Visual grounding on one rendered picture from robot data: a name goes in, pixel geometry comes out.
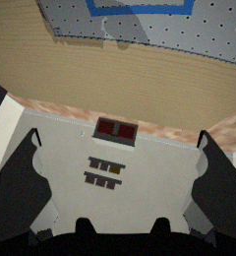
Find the blue tape outline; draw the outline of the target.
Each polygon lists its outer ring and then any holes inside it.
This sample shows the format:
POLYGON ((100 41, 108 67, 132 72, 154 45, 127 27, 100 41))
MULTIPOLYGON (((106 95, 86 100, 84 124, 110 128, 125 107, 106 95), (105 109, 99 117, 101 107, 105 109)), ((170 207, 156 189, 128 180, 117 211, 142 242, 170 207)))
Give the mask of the blue tape outline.
POLYGON ((86 0, 88 10, 92 17, 131 14, 171 14, 192 15, 194 0, 184 0, 183 6, 172 5, 143 5, 95 8, 93 0, 86 0))

